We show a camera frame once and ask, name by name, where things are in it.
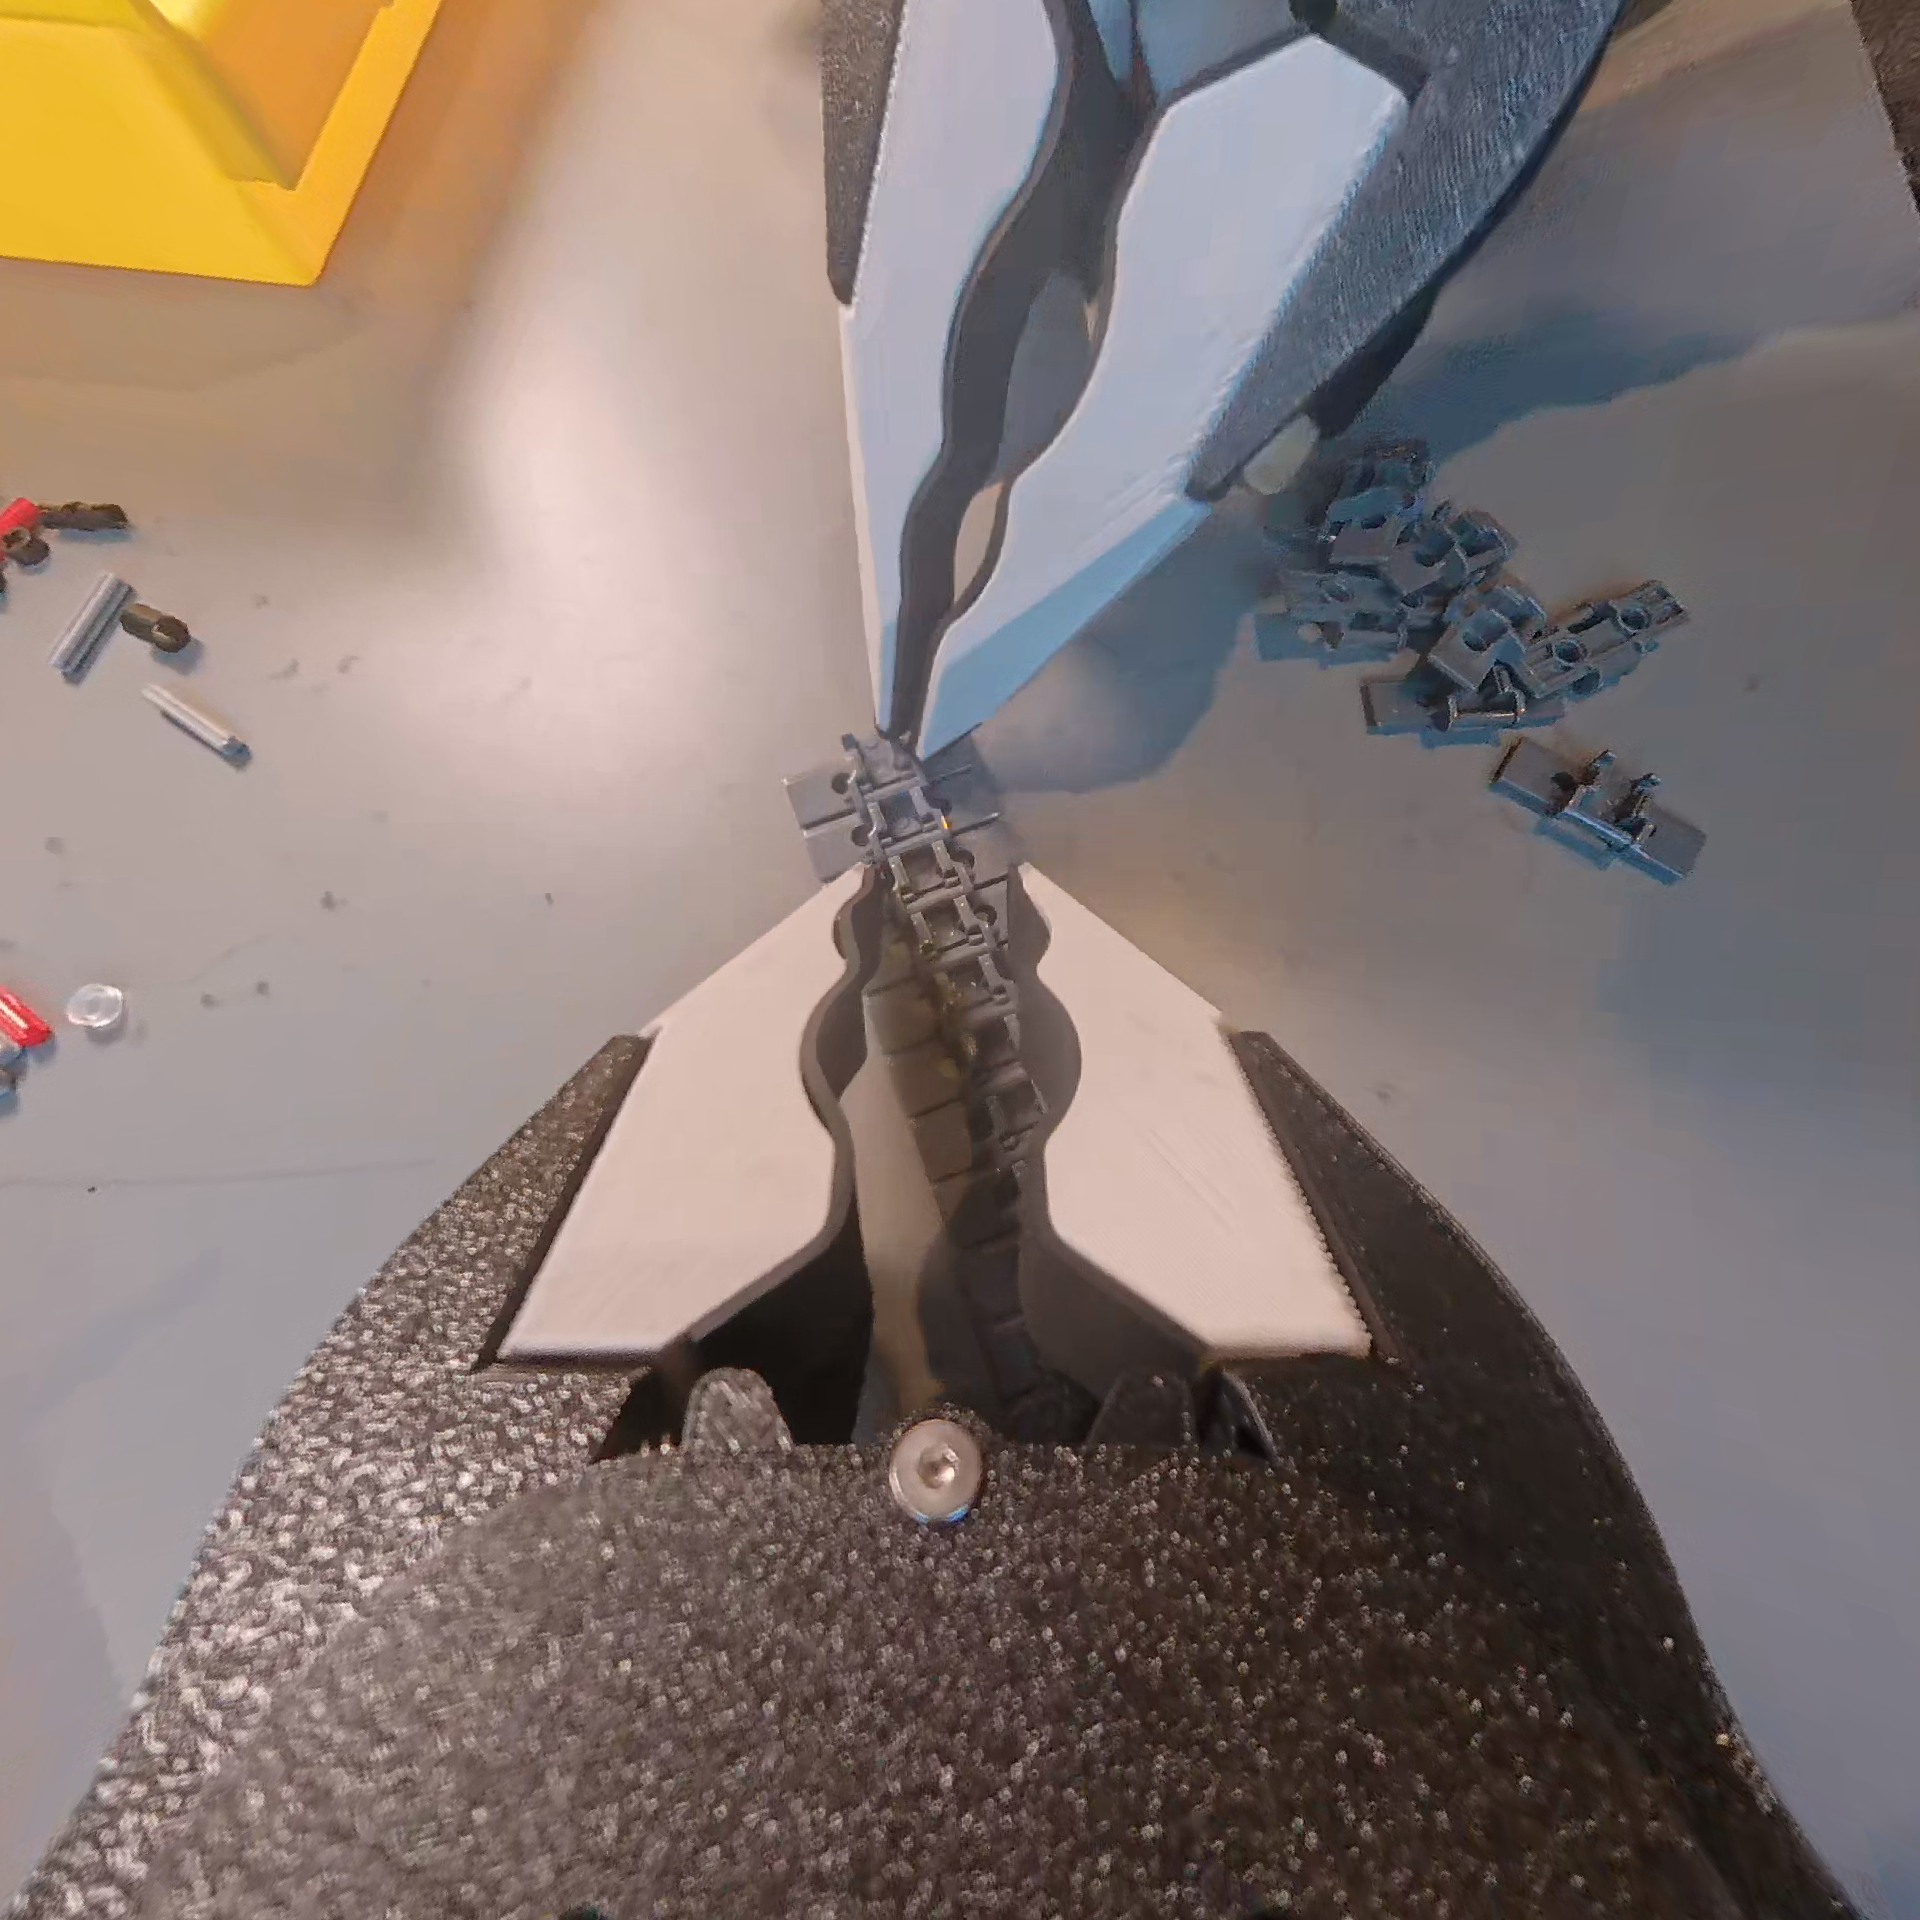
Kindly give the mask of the pale grey brick pin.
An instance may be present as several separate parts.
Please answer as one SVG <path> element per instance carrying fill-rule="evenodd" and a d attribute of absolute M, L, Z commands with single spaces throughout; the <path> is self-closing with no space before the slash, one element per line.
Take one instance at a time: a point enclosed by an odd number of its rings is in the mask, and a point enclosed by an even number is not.
<path fill-rule="evenodd" d="M 104 572 L 86 590 L 77 611 L 62 626 L 48 665 L 64 683 L 79 683 L 90 673 L 91 661 L 104 645 L 104 637 L 117 626 L 127 598 L 130 583 Z"/>

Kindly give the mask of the pile of grey track pieces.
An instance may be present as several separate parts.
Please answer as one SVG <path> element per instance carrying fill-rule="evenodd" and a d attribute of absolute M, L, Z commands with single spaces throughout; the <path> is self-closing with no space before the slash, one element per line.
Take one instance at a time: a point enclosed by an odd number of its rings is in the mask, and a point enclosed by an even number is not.
<path fill-rule="evenodd" d="M 1370 735 L 1452 746 L 1550 729 L 1692 620 L 1661 581 L 1550 611 L 1523 583 L 1504 524 L 1432 491 L 1416 438 L 1364 443 L 1268 537 L 1264 654 L 1383 665 L 1360 683 Z"/>

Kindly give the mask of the cluster of small brick parts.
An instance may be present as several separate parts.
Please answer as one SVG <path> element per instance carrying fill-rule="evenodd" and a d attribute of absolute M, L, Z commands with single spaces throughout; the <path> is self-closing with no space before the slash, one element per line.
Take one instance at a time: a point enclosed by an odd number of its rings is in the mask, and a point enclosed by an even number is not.
<path fill-rule="evenodd" d="M 2 575 L 38 572 L 59 541 L 112 541 L 132 535 L 132 522 L 114 502 L 38 502 L 6 495 L 2 502 Z"/>

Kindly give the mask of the yellow plastic bin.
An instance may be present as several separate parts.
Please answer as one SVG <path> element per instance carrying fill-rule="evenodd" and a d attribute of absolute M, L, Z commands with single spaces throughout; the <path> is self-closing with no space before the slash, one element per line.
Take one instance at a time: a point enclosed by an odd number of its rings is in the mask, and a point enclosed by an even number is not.
<path fill-rule="evenodd" d="M 311 286 L 439 2 L 4 2 L 2 257 Z"/>

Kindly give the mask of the grey track link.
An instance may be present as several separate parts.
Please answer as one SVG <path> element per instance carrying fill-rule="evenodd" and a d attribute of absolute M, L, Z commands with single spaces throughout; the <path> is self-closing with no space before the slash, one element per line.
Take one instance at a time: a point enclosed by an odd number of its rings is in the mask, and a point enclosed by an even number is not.
<path fill-rule="evenodd" d="M 1663 782 L 1631 772 L 1613 751 L 1570 755 L 1524 735 L 1496 761 L 1493 796 L 1523 809 L 1535 831 L 1595 868 L 1622 868 L 1676 884 L 1686 879 L 1708 834 L 1667 805 Z"/>
<path fill-rule="evenodd" d="M 818 883 L 855 863 L 947 841 L 972 874 L 992 879 L 1020 859 L 1002 790 L 963 735 L 931 759 L 882 735 L 843 735 L 838 755 L 790 774 L 783 796 Z"/>

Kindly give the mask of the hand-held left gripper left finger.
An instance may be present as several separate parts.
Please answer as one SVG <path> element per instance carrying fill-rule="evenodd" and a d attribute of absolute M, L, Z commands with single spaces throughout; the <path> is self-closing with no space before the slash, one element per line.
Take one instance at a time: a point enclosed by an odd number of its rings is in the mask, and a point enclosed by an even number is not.
<path fill-rule="evenodd" d="M 490 1359 L 645 1372 L 645 1428 L 756 1374 L 790 1435 L 840 1445 L 874 1351 L 846 1092 L 866 1062 L 878 883 L 832 879 L 672 1002 L 571 1177 Z"/>

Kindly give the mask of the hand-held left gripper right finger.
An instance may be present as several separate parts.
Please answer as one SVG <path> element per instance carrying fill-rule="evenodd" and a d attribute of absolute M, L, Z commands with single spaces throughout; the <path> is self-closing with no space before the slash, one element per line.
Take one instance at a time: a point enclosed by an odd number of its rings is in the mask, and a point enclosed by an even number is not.
<path fill-rule="evenodd" d="M 1016 871 L 1022 1062 L 1042 1101 L 1020 1305 L 1093 1401 L 1222 1363 L 1376 1355 L 1224 1015 L 1037 868 Z"/>

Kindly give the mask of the light grey desk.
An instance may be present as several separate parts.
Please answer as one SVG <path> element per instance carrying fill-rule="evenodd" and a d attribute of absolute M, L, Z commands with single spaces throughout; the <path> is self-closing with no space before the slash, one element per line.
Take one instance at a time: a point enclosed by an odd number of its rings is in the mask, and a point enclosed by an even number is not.
<path fill-rule="evenodd" d="M 1916 5 L 1635 21 L 1374 429 L 1541 597 L 1692 626 L 1578 718 L 1602 871 L 1266 655 L 1218 517 L 984 729 L 1023 846 L 1499 1262 L 1772 1780 L 1916 1916 Z M 868 701 L 810 5 L 450 5 L 309 293 L 4 263 L 4 1895 L 235 1468 L 407 1231 L 810 893 Z M 180 617 L 48 655 L 100 574 Z M 160 683 L 251 748 L 227 763 Z"/>

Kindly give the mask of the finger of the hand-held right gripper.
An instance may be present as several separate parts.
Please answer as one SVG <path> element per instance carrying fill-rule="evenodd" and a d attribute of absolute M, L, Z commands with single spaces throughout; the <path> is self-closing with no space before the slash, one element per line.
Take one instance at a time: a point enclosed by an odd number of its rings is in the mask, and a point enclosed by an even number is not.
<path fill-rule="evenodd" d="M 1405 117 L 1391 79 L 1314 35 L 1159 107 L 1114 218 L 1085 388 L 1005 489 L 983 586 L 935 641 L 920 748 L 988 721 L 1198 529 L 1212 428 Z"/>
<path fill-rule="evenodd" d="M 952 549 L 996 467 L 1013 365 L 1064 257 L 1087 7 L 836 7 L 836 308 L 874 718 L 917 748 L 958 601 Z"/>

